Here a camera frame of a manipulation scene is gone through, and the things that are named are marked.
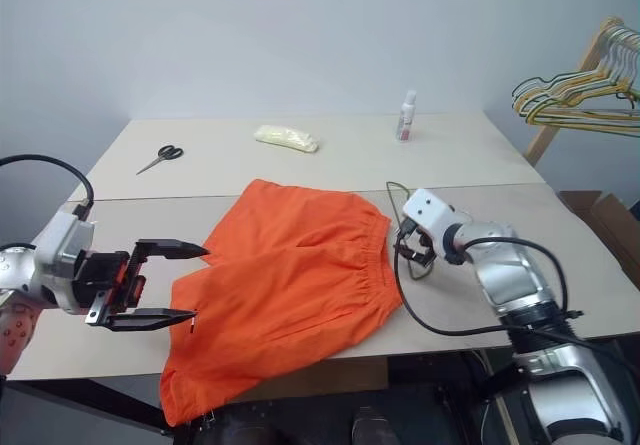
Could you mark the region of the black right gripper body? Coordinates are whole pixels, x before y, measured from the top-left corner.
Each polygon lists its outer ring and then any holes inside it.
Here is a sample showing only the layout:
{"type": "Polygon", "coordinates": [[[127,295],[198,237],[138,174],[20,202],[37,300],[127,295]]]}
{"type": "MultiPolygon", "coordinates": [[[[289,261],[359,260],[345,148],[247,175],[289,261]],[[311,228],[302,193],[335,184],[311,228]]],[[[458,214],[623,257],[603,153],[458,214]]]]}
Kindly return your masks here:
{"type": "Polygon", "coordinates": [[[409,246],[416,252],[416,256],[427,250],[432,250],[435,253],[432,239],[412,219],[404,219],[401,222],[397,234],[398,243],[409,246]]]}

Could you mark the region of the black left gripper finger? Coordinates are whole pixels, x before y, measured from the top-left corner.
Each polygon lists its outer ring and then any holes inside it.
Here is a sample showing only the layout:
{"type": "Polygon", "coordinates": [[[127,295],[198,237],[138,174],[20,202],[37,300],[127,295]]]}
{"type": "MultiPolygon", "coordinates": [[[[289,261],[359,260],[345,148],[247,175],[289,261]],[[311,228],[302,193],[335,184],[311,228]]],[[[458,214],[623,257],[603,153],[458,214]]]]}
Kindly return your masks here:
{"type": "Polygon", "coordinates": [[[163,257],[167,260],[185,260],[206,256],[209,251],[194,243],[177,239],[140,239],[136,242],[128,262],[127,276],[134,278],[149,257],[163,257]]]}
{"type": "Polygon", "coordinates": [[[85,323],[112,332],[146,332],[191,321],[197,315],[195,311],[168,308],[135,308],[131,313],[127,310],[126,300],[118,299],[114,293],[100,292],[86,314],[85,323]]]}

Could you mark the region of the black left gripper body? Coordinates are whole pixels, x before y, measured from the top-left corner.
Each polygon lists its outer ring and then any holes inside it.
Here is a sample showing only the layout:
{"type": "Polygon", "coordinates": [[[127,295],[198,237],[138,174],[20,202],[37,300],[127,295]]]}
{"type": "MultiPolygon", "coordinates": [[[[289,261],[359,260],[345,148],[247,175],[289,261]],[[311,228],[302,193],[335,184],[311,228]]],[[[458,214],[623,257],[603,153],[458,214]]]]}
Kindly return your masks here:
{"type": "Polygon", "coordinates": [[[138,249],[88,255],[73,280],[73,294],[88,317],[108,317],[136,308],[146,278],[146,257],[138,249]]]}

